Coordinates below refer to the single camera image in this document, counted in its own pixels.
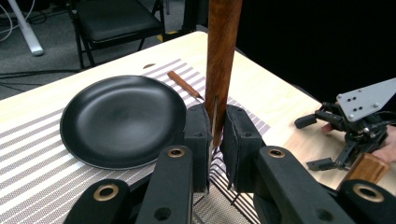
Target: gray carpet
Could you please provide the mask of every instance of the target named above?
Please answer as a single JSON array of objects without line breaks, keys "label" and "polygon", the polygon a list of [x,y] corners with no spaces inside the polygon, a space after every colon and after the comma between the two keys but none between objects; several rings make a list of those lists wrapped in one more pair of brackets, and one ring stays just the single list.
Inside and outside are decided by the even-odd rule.
[{"label": "gray carpet", "polygon": [[[152,8],[154,0],[142,0],[142,3],[148,8]],[[170,0],[169,8],[169,15],[166,14],[165,9],[165,30],[166,32],[180,30],[183,23],[184,0]],[[0,12],[0,14],[1,32],[9,29],[9,26],[5,23],[4,13]],[[79,69],[75,33],[68,14],[61,7],[51,4],[49,8],[41,12],[34,11],[30,18],[32,19],[32,29],[45,53],[42,56],[33,56],[20,28],[14,29],[6,40],[0,42],[0,100],[75,74],[67,72],[43,75],[41,71],[76,71]],[[6,34],[0,33],[0,39]],[[95,50],[93,52],[94,59],[98,63],[105,63],[134,53],[137,51],[139,42]],[[161,41],[154,36],[146,39],[143,49],[158,44],[161,44]],[[40,75],[19,77],[25,75],[21,72],[27,72],[27,75],[37,72]]]}]

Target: striped placemat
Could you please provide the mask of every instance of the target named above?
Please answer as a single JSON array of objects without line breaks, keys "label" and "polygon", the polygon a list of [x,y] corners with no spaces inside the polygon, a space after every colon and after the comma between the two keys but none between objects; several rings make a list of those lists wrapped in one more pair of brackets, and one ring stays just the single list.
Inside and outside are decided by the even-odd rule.
[{"label": "striped placemat", "polygon": [[[171,86],[187,107],[199,104],[166,75],[171,70],[205,96],[205,77],[181,60],[152,67],[143,76]],[[244,108],[232,98],[228,104]],[[0,133],[0,223],[63,223],[79,195],[91,184],[104,178],[117,178],[131,185],[153,171],[154,163],[126,171],[109,171],[74,158],[60,136],[63,112],[64,108],[58,108]],[[247,113],[263,135],[269,126]]]}]

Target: black chair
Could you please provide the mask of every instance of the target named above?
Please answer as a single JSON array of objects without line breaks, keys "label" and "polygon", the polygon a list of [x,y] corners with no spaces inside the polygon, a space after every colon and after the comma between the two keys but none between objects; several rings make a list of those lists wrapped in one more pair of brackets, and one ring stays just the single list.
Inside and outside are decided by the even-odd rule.
[{"label": "black chair", "polygon": [[[163,0],[155,0],[151,11],[138,0],[69,0],[67,7],[76,32],[81,68],[85,67],[83,53],[87,53],[91,66],[96,66],[93,49],[141,40],[138,48],[141,50],[145,38],[164,36]],[[154,16],[157,11],[159,20]]]}]

